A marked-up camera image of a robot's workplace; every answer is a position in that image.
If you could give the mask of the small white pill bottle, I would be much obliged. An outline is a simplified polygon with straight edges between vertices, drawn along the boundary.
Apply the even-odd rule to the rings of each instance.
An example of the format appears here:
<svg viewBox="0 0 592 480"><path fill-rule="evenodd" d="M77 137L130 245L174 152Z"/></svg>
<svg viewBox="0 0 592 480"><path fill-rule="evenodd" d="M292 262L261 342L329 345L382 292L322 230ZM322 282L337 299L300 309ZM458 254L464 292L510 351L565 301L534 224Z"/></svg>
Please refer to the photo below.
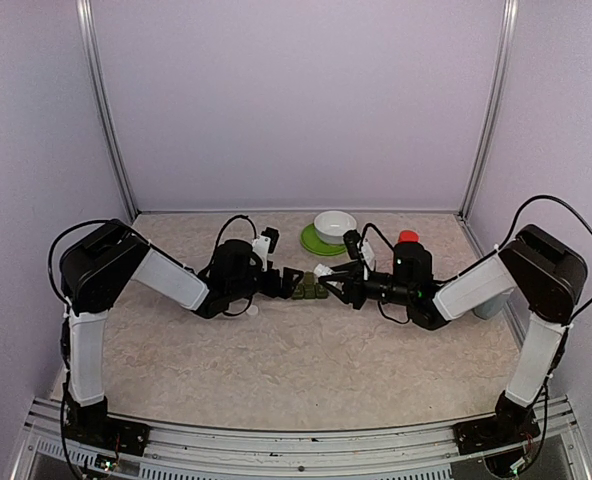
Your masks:
<svg viewBox="0 0 592 480"><path fill-rule="evenodd" d="M334 271L328 267L327 265L319 263L313 270L313 273L316 278L321 278L325 276L332 275Z"/></svg>

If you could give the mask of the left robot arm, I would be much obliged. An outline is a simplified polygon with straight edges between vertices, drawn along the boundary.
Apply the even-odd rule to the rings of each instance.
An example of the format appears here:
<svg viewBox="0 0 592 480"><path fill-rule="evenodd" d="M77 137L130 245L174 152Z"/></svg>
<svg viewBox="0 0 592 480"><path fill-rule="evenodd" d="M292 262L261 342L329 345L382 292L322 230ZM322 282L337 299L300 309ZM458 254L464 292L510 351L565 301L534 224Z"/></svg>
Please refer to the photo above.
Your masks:
<svg viewBox="0 0 592 480"><path fill-rule="evenodd" d="M218 238L200 270L119 219L88 220L69 230L87 233L49 263L59 270L57 294L65 306L65 415L69 426L97 445L116 434L104 378L107 323L125 315L137 294L204 320L232 319L248 312L258 295L290 298L304 277L301 270L273 265L279 239L273 228L255 232L250 241Z"/></svg>

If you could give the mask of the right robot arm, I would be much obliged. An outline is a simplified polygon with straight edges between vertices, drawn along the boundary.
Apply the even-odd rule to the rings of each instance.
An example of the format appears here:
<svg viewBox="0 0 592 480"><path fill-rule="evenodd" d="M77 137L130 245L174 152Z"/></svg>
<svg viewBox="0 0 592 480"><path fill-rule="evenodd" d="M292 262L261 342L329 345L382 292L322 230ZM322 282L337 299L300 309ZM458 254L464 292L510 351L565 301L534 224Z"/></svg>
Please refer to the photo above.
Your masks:
<svg viewBox="0 0 592 480"><path fill-rule="evenodd" d="M314 274L329 293L355 310L367 301L401 306L412 324L437 331L467 314L490 319L511 301L523 301L529 325L518 363L487 423L494 442L511 442L525 429L562 353L588 276L585 260L529 224L452 279L440 281L432 253L413 231L402 232L393 245L388 272L377 270L368 259L357 232L348 232L345 240L350 262L319 264Z"/></svg>

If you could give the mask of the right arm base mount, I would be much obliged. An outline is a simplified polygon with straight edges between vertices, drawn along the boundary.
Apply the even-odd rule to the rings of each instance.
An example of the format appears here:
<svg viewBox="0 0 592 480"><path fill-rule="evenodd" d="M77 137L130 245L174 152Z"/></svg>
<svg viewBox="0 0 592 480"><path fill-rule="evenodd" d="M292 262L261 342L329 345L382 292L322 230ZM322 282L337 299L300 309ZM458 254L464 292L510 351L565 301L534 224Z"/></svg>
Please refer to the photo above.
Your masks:
<svg viewBox="0 0 592 480"><path fill-rule="evenodd" d="M535 438L541 434L532 406L521 406L499 396L492 415L456 423L453 427L460 455L496 449Z"/></svg>

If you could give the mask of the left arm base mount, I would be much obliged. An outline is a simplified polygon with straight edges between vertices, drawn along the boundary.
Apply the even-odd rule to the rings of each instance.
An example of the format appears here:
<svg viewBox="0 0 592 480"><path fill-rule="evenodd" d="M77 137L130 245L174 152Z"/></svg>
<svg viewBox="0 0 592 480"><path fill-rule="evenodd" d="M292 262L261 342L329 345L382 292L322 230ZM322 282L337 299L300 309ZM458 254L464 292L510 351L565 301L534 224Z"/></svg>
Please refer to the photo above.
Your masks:
<svg viewBox="0 0 592 480"><path fill-rule="evenodd" d="M108 400L83 406L67 392L64 397L64 436L81 444L118 454L143 456L150 427L108 414Z"/></svg>

